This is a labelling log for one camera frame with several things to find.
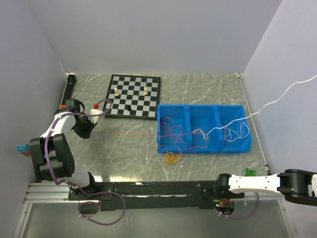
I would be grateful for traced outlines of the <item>blue brown toy block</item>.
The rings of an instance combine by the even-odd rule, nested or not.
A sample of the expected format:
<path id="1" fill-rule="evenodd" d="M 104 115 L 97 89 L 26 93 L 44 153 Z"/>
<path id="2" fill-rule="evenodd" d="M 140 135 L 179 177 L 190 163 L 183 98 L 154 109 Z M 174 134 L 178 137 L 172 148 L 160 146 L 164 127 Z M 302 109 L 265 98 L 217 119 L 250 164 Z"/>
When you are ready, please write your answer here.
<path id="1" fill-rule="evenodd" d="M 16 146 L 16 150 L 26 157 L 31 157 L 31 151 L 29 144 L 20 144 Z"/>

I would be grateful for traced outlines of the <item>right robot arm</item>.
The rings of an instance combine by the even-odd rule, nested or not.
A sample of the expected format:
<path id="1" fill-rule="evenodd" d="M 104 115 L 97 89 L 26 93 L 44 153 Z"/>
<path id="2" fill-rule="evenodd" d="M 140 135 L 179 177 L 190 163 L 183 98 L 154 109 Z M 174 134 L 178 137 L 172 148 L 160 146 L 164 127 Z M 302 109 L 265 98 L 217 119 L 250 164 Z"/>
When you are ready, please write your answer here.
<path id="1" fill-rule="evenodd" d="M 315 172 L 287 169 L 282 173 L 266 176 L 237 176 L 220 174 L 215 190 L 220 197 L 236 197 L 248 192 L 282 194 L 286 201 L 317 205 L 317 174 Z"/>

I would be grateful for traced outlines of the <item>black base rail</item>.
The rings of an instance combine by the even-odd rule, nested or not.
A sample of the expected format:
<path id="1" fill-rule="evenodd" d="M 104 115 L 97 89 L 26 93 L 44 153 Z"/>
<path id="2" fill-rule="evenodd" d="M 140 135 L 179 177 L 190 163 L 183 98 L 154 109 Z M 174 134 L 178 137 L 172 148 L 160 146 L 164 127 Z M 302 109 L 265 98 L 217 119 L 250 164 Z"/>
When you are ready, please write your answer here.
<path id="1" fill-rule="evenodd" d="M 213 209 L 220 200 L 244 198 L 207 181 L 97 182 L 84 194 L 71 191 L 70 201 L 100 201 L 101 211 L 116 209 L 189 208 Z"/>

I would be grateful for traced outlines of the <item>blue three-compartment bin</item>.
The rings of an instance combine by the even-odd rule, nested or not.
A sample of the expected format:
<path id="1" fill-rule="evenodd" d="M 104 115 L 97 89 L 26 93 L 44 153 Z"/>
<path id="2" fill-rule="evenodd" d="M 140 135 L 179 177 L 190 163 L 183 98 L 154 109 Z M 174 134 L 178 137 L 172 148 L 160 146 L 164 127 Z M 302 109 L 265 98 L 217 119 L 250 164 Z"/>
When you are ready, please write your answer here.
<path id="1" fill-rule="evenodd" d="M 157 109 L 158 153 L 240 154 L 251 149 L 242 105 L 170 105 Z"/>

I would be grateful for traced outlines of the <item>black marker orange cap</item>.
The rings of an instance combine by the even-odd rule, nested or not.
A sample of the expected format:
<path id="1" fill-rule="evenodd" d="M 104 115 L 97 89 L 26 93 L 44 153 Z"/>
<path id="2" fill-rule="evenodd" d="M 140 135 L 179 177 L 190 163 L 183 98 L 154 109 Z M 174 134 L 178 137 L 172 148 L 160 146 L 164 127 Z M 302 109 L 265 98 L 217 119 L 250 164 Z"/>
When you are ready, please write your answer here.
<path id="1" fill-rule="evenodd" d="M 69 74 L 67 77 L 66 87 L 65 87 L 63 98 L 61 101 L 61 106 L 60 106 L 61 109 L 65 108 L 66 100 L 71 99 L 75 84 L 76 84 L 76 76 L 74 74 Z"/>

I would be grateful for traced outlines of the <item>cream chess pawn left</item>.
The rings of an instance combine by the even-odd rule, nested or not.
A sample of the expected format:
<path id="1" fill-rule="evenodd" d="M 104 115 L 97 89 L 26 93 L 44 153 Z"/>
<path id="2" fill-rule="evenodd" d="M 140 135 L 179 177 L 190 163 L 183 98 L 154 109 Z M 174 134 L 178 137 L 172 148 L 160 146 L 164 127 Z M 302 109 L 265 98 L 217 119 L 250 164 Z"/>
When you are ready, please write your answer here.
<path id="1" fill-rule="evenodd" d="M 118 89 L 117 89 L 117 88 L 114 88 L 114 95 L 115 95 L 116 97 L 118 97 L 118 96 L 119 96 L 119 91 L 118 91 Z"/>

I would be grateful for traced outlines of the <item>aluminium frame rail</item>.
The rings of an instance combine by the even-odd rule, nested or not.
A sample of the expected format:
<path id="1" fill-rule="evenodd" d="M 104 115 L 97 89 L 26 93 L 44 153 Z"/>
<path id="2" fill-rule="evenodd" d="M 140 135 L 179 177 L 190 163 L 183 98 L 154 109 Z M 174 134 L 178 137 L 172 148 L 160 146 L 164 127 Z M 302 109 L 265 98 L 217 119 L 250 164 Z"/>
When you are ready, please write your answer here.
<path id="1" fill-rule="evenodd" d="M 24 203 L 66 203 L 69 188 L 67 185 L 54 183 L 30 183 L 26 191 Z"/>

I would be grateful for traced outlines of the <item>green small object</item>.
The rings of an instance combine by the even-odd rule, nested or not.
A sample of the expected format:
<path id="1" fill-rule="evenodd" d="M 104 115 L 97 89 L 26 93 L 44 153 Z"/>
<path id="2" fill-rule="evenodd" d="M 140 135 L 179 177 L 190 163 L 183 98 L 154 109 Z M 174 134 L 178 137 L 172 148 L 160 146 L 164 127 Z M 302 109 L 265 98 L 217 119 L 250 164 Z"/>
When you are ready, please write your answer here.
<path id="1" fill-rule="evenodd" d="M 250 170 L 249 168 L 246 168 L 245 169 L 245 176 L 246 177 L 254 177 L 254 176 L 256 176 L 256 171 Z"/>

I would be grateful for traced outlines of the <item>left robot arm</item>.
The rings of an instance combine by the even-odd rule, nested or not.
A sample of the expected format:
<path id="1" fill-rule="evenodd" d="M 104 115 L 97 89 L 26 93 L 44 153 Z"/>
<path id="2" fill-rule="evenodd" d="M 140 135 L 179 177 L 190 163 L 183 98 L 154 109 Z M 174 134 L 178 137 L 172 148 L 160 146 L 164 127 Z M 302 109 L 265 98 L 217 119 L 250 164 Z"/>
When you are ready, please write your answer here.
<path id="1" fill-rule="evenodd" d="M 36 176 L 36 182 L 53 181 L 80 187 L 86 199 L 93 199 L 98 193 L 95 179 L 90 172 L 75 167 L 75 161 L 67 142 L 67 134 L 74 131 L 80 138 L 90 138 L 102 111 L 99 105 L 86 114 L 85 106 L 76 99 L 68 99 L 54 113 L 53 122 L 38 138 L 31 139 L 29 149 Z"/>

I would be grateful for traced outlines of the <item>black white chessboard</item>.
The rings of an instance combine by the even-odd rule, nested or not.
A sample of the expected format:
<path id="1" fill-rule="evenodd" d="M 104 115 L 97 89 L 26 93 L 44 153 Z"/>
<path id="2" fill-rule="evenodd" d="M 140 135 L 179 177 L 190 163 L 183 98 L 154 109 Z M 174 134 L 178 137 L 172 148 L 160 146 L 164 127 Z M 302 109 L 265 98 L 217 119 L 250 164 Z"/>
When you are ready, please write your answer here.
<path id="1" fill-rule="evenodd" d="M 155 120 L 160 85 L 160 77 L 113 74 L 106 95 L 111 105 L 104 104 L 106 117 Z M 114 88 L 119 91 L 118 97 L 114 95 Z M 127 105 L 131 106 L 131 111 L 126 109 Z"/>

